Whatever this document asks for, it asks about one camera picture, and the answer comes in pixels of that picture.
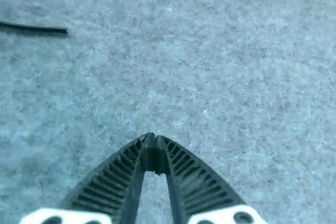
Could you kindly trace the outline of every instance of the black cable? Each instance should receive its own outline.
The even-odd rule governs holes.
[[[68,29],[63,27],[43,27],[43,26],[27,26],[27,25],[20,25],[20,24],[14,24],[14,23],[8,23],[0,21],[0,28],[10,28],[10,29],[18,29],[23,31],[33,31],[33,32],[39,32],[39,33],[61,33],[61,34],[67,34]]]

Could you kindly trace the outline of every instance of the mounting hole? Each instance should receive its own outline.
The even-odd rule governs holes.
[[[49,217],[42,224],[61,224],[62,219],[58,216]]]
[[[246,212],[238,212],[233,218],[237,224],[251,224],[254,222],[252,216]]]
[[[197,224],[214,224],[212,221],[209,220],[201,220]]]

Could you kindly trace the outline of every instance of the gripper jaw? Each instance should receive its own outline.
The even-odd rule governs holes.
[[[167,137],[147,133],[96,167],[59,208],[103,213],[113,224],[135,223],[147,171],[166,175],[175,224],[214,223],[197,220],[209,214],[220,219],[225,209],[234,214],[235,207],[248,207],[225,180],[186,148]],[[250,218],[236,214],[247,222],[237,222],[235,215],[233,223],[256,223],[252,218],[255,212],[247,215]]]

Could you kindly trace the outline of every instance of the carpet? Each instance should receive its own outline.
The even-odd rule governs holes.
[[[334,223],[335,0],[0,0],[0,222],[56,206],[147,133],[269,223]],[[148,173],[137,224],[172,223]]]

